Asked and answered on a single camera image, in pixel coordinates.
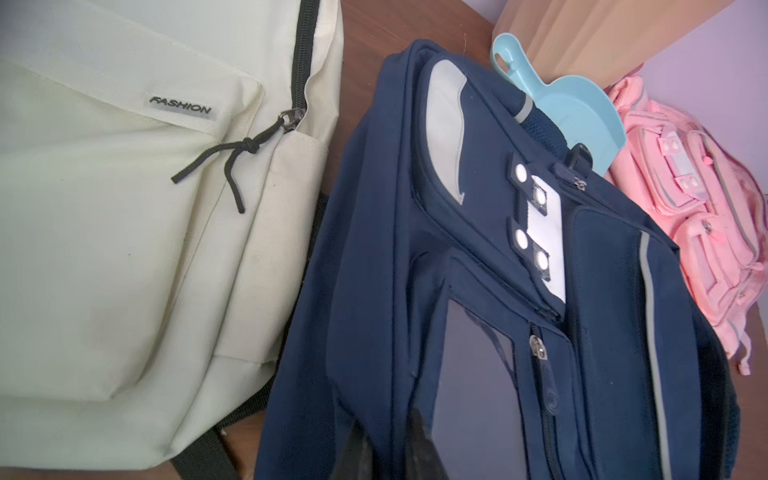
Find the cream white backpack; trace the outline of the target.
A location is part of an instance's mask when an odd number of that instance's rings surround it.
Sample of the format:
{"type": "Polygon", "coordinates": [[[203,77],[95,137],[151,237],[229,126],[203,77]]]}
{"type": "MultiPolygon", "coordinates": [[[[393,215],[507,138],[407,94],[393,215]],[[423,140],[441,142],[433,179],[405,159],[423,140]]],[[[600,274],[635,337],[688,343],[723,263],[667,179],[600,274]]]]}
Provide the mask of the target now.
{"type": "Polygon", "coordinates": [[[265,396],[339,117],[337,1],[1,5],[1,464],[199,452],[265,396]]]}

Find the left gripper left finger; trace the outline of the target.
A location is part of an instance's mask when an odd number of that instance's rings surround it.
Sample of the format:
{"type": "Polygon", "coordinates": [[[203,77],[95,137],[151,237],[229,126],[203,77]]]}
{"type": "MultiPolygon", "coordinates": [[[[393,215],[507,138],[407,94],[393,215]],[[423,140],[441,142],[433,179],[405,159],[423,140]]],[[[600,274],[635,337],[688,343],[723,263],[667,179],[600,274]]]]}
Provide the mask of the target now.
{"type": "Polygon", "coordinates": [[[355,422],[350,429],[330,478],[332,480],[372,480],[374,478],[373,449],[359,422],[355,422]]]}

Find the navy blue backpack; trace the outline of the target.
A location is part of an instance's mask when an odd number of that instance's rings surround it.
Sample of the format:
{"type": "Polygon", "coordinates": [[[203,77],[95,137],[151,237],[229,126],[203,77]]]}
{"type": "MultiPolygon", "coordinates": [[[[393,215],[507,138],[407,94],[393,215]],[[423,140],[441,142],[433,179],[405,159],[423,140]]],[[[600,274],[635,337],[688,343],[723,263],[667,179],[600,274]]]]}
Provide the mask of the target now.
{"type": "Polygon", "coordinates": [[[271,390],[259,479],[331,479],[355,422],[406,479],[727,479],[740,410],[679,250],[523,92],[418,40],[350,137],[271,390]]]}

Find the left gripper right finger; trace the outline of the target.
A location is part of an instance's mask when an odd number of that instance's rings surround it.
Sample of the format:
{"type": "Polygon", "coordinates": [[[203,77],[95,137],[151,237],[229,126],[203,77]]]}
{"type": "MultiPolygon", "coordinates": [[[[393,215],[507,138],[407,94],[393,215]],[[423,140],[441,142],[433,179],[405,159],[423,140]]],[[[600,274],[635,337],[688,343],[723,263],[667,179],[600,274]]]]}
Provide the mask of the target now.
{"type": "Polygon", "coordinates": [[[409,413],[405,447],[407,480],[447,480],[448,475],[418,410],[409,413]]]}

